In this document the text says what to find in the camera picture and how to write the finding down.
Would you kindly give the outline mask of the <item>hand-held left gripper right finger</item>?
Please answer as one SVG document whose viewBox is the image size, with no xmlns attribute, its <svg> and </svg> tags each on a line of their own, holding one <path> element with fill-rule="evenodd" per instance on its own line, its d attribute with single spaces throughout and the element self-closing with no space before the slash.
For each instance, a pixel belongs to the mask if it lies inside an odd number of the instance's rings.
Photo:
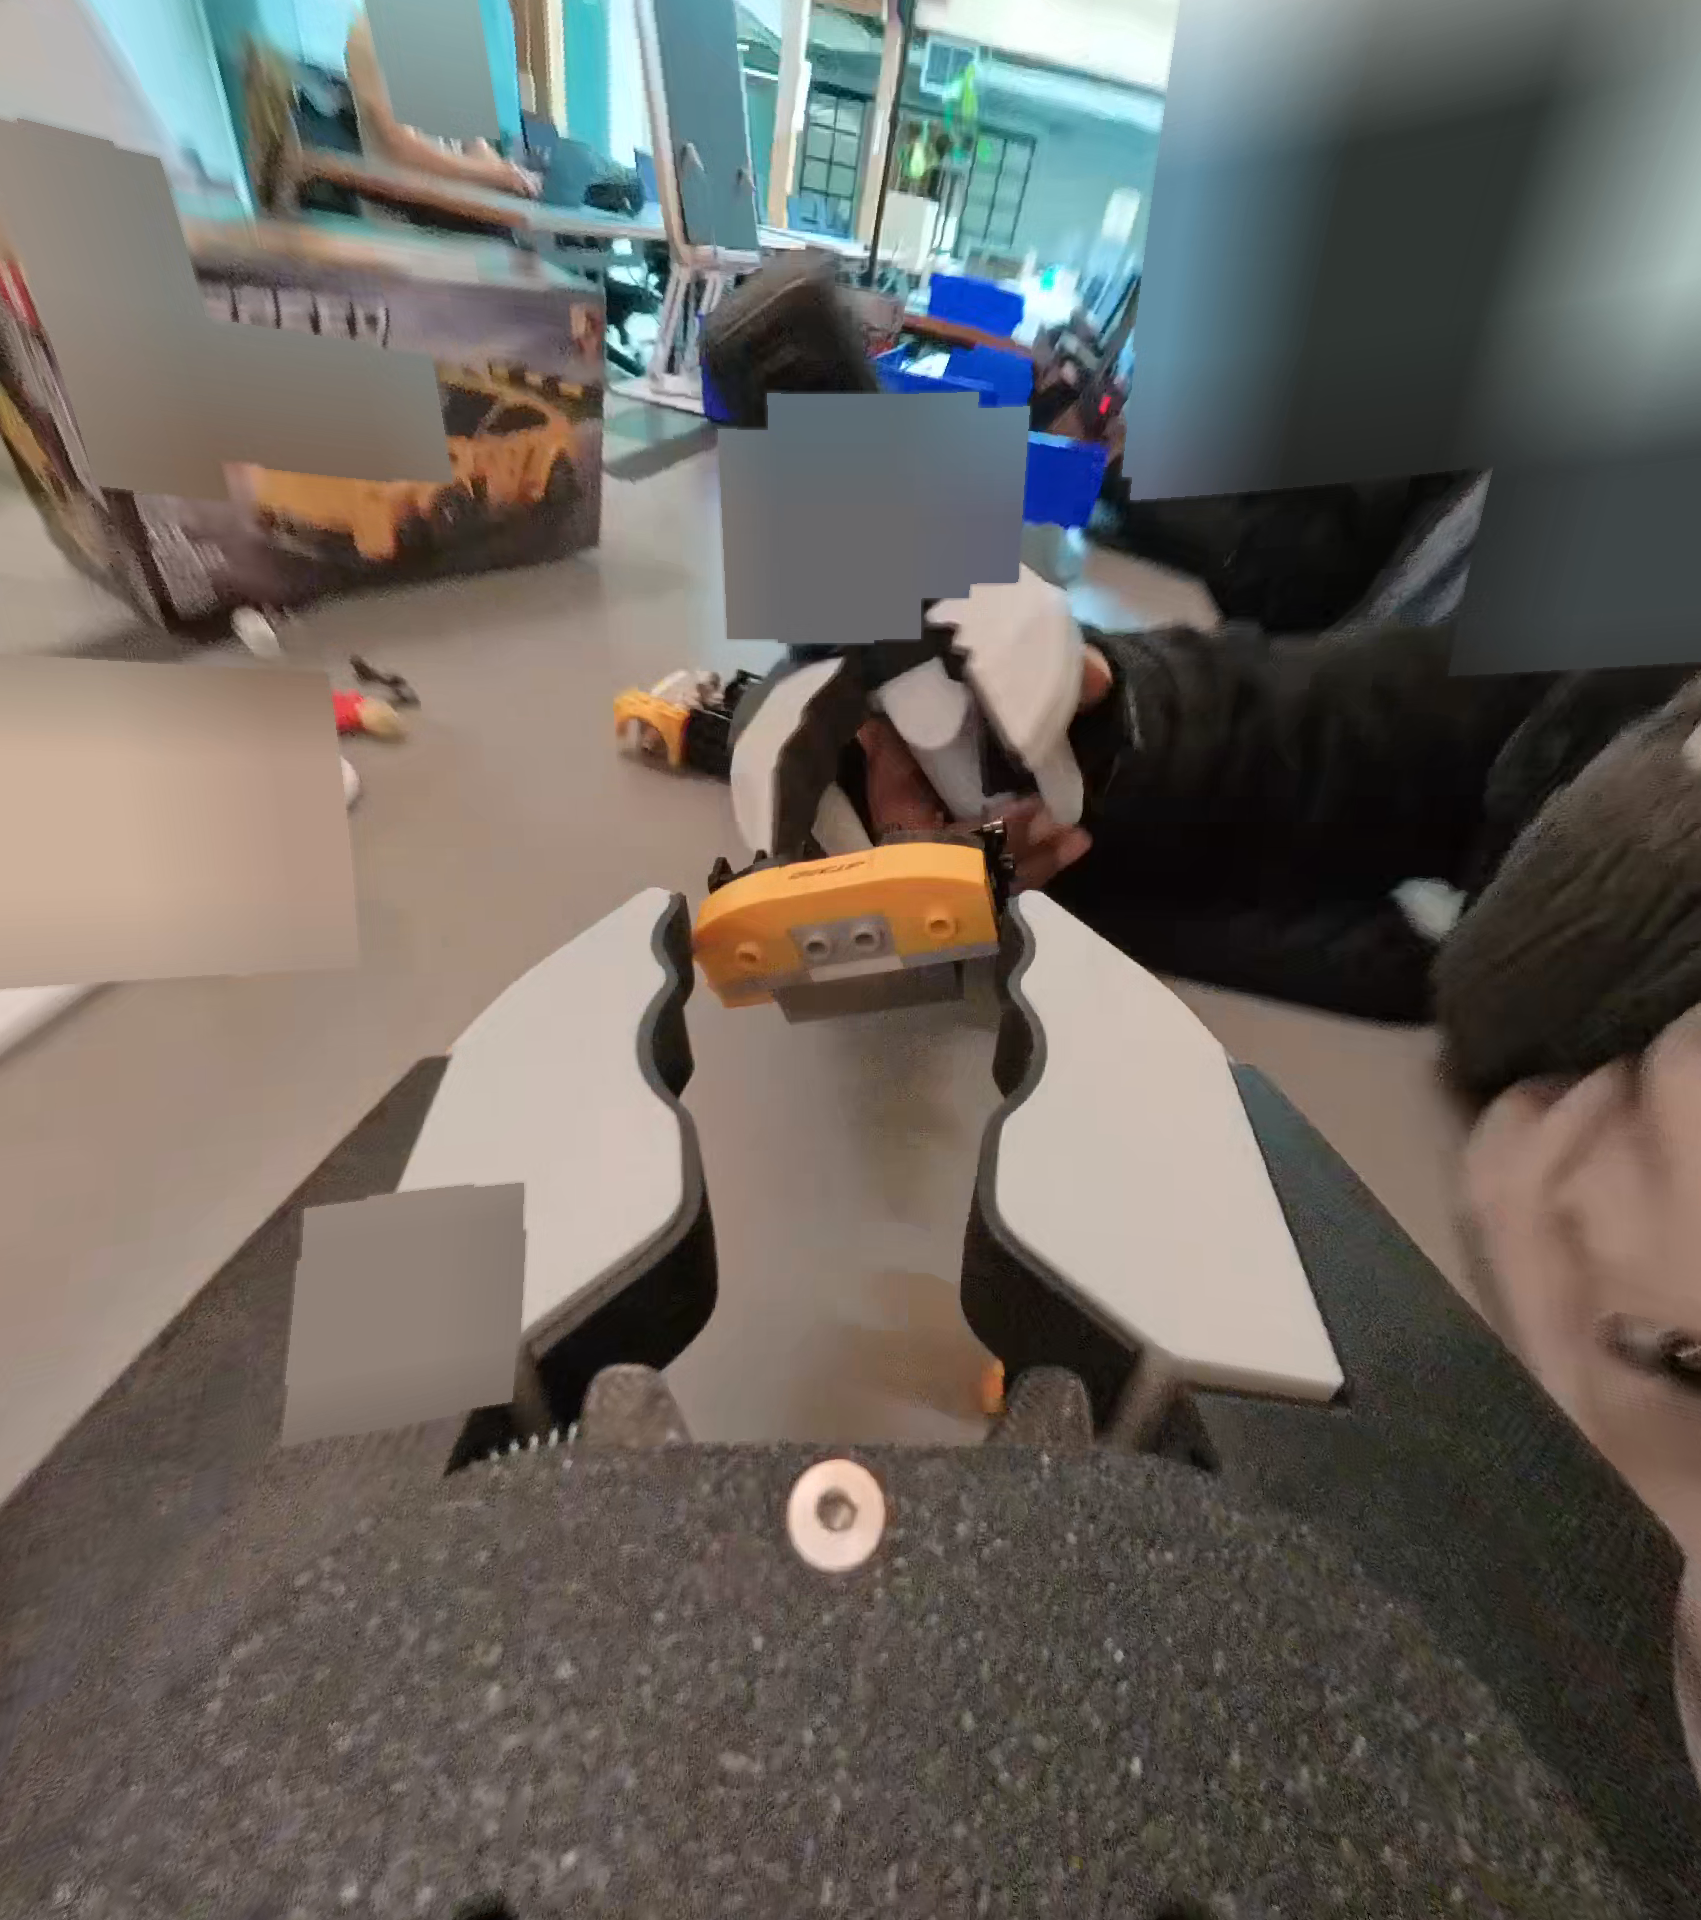
<svg viewBox="0 0 1701 1920">
<path fill-rule="evenodd" d="M 1343 1364 L 1234 1065 L 1141 964 L 1008 902 L 959 1304 L 1002 1372 L 1074 1376 L 1097 1420 L 1181 1392 L 1323 1408 Z"/>
</svg>

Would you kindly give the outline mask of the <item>partly built lego car chassis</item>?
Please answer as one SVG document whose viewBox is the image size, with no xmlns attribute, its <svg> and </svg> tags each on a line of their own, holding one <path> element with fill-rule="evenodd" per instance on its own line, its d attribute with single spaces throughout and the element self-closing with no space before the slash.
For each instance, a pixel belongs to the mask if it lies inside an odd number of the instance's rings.
<svg viewBox="0 0 1701 1920">
<path fill-rule="evenodd" d="M 672 775 L 726 782 L 739 708 L 763 677 L 739 671 L 674 671 L 657 685 L 630 687 L 612 706 L 621 751 Z"/>
</svg>

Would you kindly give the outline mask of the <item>grey whiteboard on stand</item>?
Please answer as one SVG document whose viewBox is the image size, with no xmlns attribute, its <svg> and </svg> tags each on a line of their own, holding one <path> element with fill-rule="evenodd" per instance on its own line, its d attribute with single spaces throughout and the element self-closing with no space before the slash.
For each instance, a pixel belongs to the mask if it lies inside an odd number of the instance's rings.
<svg viewBox="0 0 1701 1920">
<path fill-rule="evenodd" d="M 702 324 L 763 262 L 736 17 L 729 2 L 639 2 L 635 17 L 670 267 L 633 394 L 699 420 Z"/>
</svg>

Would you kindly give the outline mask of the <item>black lego car box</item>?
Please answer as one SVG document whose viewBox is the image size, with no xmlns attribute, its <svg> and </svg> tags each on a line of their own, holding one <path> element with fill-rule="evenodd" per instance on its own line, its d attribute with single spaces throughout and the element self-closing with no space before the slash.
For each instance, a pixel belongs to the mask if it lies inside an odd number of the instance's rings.
<svg viewBox="0 0 1701 1920">
<path fill-rule="evenodd" d="M 259 467 L 192 500 L 103 488 L 21 273 L 0 260 L 0 444 L 47 540 L 157 629 L 542 565 L 601 532 L 604 307 L 508 242 L 359 220 L 194 220 L 220 324 L 433 362 L 450 475 L 371 483 Z"/>
</svg>

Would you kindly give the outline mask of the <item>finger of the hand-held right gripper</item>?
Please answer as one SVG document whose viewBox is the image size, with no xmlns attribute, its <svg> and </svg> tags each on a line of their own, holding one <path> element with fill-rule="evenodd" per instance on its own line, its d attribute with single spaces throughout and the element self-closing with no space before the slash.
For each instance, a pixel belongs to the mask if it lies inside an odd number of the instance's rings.
<svg viewBox="0 0 1701 1920">
<path fill-rule="evenodd" d="M 846 657 L 782 661 L 743 695 L 729 744 L 733 819 L 753 859 L 871 852 L 859 805 L 862 668 Z"/>
<path fill-rule="evenodd" d="M 1028 778 L 1056 824 L 1079 824 L 1086 781 L 1071 730 L 1085 708 L 1089 649 L 1069 596 L 1040 574 L 978 584 L 926 604 L 996 754 Z"/>
</svg>

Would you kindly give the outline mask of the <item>person's right forearm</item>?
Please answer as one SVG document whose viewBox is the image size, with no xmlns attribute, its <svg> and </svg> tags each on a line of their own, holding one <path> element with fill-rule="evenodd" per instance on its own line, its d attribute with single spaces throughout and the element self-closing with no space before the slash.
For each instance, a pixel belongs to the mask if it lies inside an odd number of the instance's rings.
<svg viewBox="0 0 1701 1920">
<path fill-rule="evenodd" d="M 1452 673 L 1447 627 L 1085 630 L 1086 852 L 1062 904 L 1152 973 L 1373 1025 L 1431 1016 L 1410 883 L 1469 895 L 1493 775 L 1561 683 Z"/>
</svg>

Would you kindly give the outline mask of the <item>person's right hand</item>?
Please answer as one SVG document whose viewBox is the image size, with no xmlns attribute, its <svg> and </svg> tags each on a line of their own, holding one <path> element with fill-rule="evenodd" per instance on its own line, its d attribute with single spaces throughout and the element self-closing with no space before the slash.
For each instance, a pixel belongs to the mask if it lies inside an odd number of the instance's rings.
<svg viewBox="0 0 1701 1920">
<path fill-rule="evenodd" d="M 1089 718 L 1106 704 L 1112 685 L 1110 662 L 1098 647 L 1089 642 L 1082 653 L 1073 732 L 1085 732 Z M 859 732 L 859 751 L 867 826 L 879 840 L 939 833 L 955 824 L 888 720 L 871 717 Z M 1048 806 L 1033 797 L 1008 801 L 986 819 L 1004 833 L 1018 892 L 1047 889 L 1093 846 L 1086 828 L 1061 824 Z"/>
</svg>

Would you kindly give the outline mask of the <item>orange lego car section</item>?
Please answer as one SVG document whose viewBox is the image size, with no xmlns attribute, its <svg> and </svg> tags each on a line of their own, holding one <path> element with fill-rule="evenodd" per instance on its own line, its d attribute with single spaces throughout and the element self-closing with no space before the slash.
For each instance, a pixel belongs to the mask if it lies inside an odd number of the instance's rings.
<svg viewBox="0 0 1701 1920">
<path fill-rule="evenodd" d="M 722 1008 L 773 1006 L 793 1025 L 946 1002 L 996 956 L 1010 885 L 998 822 L 745 870 L 718 863 L 693 956 Z"/>
</svg>

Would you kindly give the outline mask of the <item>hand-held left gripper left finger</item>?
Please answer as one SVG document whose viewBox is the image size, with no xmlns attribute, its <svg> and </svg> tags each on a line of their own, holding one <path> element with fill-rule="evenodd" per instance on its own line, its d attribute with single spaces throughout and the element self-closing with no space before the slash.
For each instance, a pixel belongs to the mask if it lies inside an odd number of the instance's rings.
<svg viewBox="0 0 1701 1920">
<path fill-rule="evenodd" d="M 550 952 L 453 1045 L 407 1189 L 516 1189 L 514 1403 L 578 1404 L 602 1371 L 672 1364 L 718 1304 L 685 1008 L 690 910 L 646 889 Z"/>
</svg>

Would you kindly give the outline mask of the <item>dark fleece jacket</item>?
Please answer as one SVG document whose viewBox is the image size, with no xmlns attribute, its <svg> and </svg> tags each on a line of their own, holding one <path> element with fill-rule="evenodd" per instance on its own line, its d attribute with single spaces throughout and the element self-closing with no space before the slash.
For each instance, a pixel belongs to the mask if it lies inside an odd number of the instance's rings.
<svg viewBox="0 0 1701 1920">
<path fill-rule="evenodd" d="M 1701 673 L 1519 833 L 1440 947 L 1453 1103 L 1632 1061 L 1701 1004 Z"/>
</svg>

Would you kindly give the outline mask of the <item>blue plastic bin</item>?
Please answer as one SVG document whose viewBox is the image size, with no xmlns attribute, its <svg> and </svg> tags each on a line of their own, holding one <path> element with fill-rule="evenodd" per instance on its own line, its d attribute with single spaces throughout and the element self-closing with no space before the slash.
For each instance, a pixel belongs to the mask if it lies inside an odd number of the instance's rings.
<svg viewBox="0 0 1701 1920">
<path fill-rule="evenodd" d="M 929 276 L 923 316 L 935 326 L 1008 342 L 1026 324 L 1026 300 L 1015 283 L 935 273 Z"/>
<path fill-rule="evenodd" d="M 1028 417 L 1025 525 L 1080 530 L 1089 526 L 1103 493 L 1106 446 L 1062 419 L 1077 400 L 1069 386 L 1043 388 L 1035 361 L 1020 348 L 966 346 L 921 351 L 915 342 L 881 352 L 871 362 L 887 393 L 960 396 L 984 411 Z"/>
</svg>

